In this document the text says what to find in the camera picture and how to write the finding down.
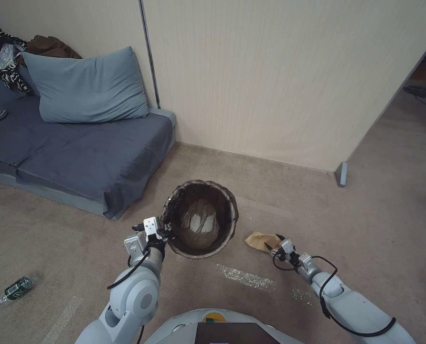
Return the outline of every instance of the sofa bed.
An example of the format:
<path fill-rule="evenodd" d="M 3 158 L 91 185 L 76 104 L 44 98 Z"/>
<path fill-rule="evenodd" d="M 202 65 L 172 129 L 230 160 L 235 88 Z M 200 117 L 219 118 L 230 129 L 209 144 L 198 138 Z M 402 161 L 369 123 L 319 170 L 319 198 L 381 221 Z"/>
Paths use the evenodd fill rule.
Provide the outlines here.
<path fill-rule="evenodd" d="M 50 123 L 40 93 L 26 96 L 0 84 L 0 183 L 119 219 L 143 194 L 175 143 L 175 116 L 153 109 L 142 118 L 104 123 Z"/>

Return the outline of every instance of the brown cloth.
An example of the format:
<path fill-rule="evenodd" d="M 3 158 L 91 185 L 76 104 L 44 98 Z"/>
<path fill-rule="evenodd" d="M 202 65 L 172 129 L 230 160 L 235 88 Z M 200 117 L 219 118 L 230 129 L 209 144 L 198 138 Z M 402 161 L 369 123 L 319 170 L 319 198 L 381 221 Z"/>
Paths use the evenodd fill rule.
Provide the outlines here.
<path fill-rule="evenodd" d="M 275 234 L 262 234 L 254 232 L 245 239 L 248 246 L 257 248 L 258 250 L 268 252 L 266 244 L 270 245 L 273 249 L 279 249 L 281 240 Z"/>
<path fill-rule="evenodd" d="M 58 38 L 52 36 L 44 37 L 36 35 L 31 41 L 28 42 L 28 48 L 26 52 L 50 57 L 69 57 L 77 59 L 82 58 L 68 45 L 63 43 Z M 27 66 L 21 55 L 19 55 L 19 62 L 21 65 L 25 67 Z"/>

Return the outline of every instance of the gray cushion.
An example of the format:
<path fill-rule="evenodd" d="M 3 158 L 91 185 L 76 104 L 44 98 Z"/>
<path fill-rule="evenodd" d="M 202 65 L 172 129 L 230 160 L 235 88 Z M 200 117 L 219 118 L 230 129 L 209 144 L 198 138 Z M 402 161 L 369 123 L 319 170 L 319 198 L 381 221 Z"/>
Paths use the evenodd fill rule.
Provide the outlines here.
<path fill-rule="evenodd" d="M 145 117 L 148 105 L 131 47 L 70 59 L 22 53 L 46 122 L 98 123 Z"/>

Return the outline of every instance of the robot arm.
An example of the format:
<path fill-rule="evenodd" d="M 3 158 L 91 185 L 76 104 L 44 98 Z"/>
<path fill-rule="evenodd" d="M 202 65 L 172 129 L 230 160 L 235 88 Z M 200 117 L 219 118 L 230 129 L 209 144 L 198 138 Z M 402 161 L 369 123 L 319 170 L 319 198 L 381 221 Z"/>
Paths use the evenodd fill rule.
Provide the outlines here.
<path fill-rule="evenodd" d="M 299 255 L 289 239 L 282 236 L 279 238 L 282 240 L 281 248 L 278 251 L 270 248 L 274 258 L 278 257 L 293 265 L 293 269 L 320 299 L 323 313 L 350 332 L 359 343 L 415 344 L 395 318 L 391 318 L 360 293 L 352 291 L 334 274 L 321 271 L 313 262 L 317 256 L 311 257 L 307 253 Z"/>
<path fill-rule="evenodd" d="M 137 233 L 124 240 L 130 267 L 108 287 L 109 303 L 99 318 L 81 332 L 76 344 L 131 343 L 139 327 L 157 311 L 166 237 L 157 217 L 145 219 L 133 229 Z"/>

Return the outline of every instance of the wall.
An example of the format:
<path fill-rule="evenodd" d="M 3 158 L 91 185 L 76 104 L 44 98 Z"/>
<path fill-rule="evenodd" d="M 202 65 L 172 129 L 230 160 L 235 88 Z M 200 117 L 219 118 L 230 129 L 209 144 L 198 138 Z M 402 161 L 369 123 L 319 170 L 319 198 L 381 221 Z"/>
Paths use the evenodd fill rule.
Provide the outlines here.
<path fill-rule="evenodd" d="M 82 57 L 131 45 L 149 104 L 156 106 L 138 0 L 0 0 L 0 27 L 28 41 L 55 36 Z"/>
<path fill-rule="evenodd" d="M 426 1 L 151 0 L 178 140 L 333 171 L 426 50 Z"/>

